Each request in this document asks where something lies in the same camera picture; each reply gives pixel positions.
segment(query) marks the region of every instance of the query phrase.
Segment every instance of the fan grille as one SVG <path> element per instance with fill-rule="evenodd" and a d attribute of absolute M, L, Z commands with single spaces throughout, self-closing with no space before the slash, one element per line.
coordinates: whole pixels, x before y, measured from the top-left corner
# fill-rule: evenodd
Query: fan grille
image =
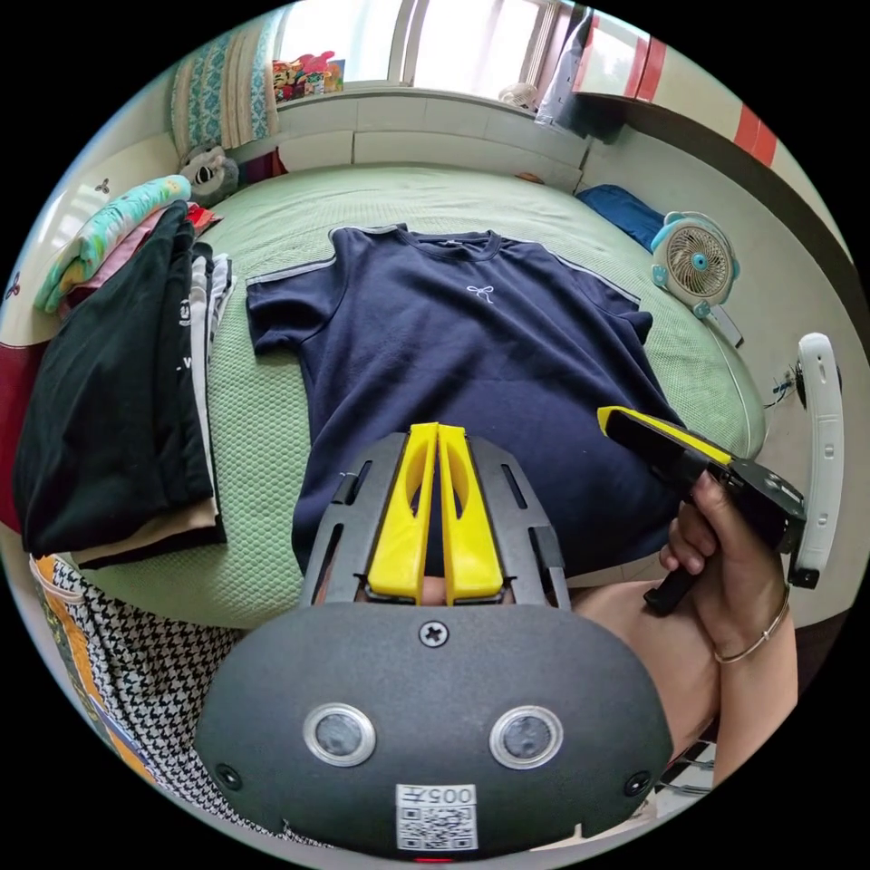
<path fill-rule="evenodd" d="M 707 268 L 700 272 L 692 264 L 695 254 L 707 258 Z M 731 266 L 722 243 L 703 227 L 683 227 L 668 242 L 668 267 L 680 286 L 693 296 L 715 296 L 730 281 Z"/>

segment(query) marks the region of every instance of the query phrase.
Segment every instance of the camera lens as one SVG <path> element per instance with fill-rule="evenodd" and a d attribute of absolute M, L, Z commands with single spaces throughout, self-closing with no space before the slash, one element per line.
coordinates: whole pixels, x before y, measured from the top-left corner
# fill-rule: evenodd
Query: camera lens
<path fill-rule="evenodd" d="M 329 713 L 317 723 L 314 737 L 324 752 L 346 758 L 360 748 L 363 730 L 347 713 Z"/>
<path fill-rule="evenodd" d="M 544 707 L 516 707 L 489 733 L 489 751 L 506 768 L 528 770 L 546 764 L 562 746 L 558 717 Z"/>
<path fill-rule="evenodd" d="M 513 758 L 528 760 L 546 752 L 552 734 L 543 719 L 523 716 L 505 728 L 503 740 L 505 749 Z"/>
<path fill-rule="evenodd" d="M 303 739 L 321 761 L 339 768 L 362 764 L 374 752 L 374 726 L 348 704 L 324 704 L 305 718 Z"/>

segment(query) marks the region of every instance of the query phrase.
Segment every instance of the small fan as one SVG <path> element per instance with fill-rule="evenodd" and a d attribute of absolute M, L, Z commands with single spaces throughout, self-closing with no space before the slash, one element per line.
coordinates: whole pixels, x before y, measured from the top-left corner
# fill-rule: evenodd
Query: small fan
<path fill-rule="evenodd" d="M 537 97 L 535 85 L 524 82 L 503 88 L 498 94 L 499 102 L 504 102 L 508 106 L 516 106 L 518 109 L 531 109 L 535 97 Z"/>
<path fill-rule="evenodd" d="M 652 282 L 699 319 L 728 299 L 740 264 L 725 234 L 697 211 L 672 211 L 652 240 Z"/>

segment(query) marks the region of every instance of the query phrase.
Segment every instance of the mattress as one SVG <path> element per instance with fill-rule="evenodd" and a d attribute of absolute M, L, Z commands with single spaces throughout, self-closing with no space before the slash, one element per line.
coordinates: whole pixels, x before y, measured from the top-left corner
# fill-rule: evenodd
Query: mattress
<path fill-rule="evenodd" d="M 107 595 L 169 619 L 240 629 L 296 604 L 303 578 L 290 531 L 310 444 L 305 388 L 293 355 L 255 360 L 243 285 L 328 257 L 335 227 L 492 229 L 594 270 L 652 314 L 646 350 L 686 425 L 734 455 L 760 451 L 762 399 L 737 352 L 653 285 L 639 245 L 565 193 L 463 169 L 366 166 L 280 176 L 215 210 L 224 219 L 203 241 L 232 258 L 240 282 L 217 334 L 208 394 L 228 544 L 82 572 Z"/>

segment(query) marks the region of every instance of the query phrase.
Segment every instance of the stack of clothes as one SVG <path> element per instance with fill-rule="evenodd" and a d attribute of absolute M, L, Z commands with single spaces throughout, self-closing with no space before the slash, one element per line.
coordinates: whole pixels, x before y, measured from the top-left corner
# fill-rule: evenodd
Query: stack of clothes
<path fill-rule="evenodd" d="M 228 257 L 198 241 L 189 195 L 173 176 L 116 200 L 37 295 L 36 307 L 64 317 L 13 468 L 22 543 L 36 558 L 70 553 L 99 568 L 227 542 L 207 375 L 235 281 Z"/>

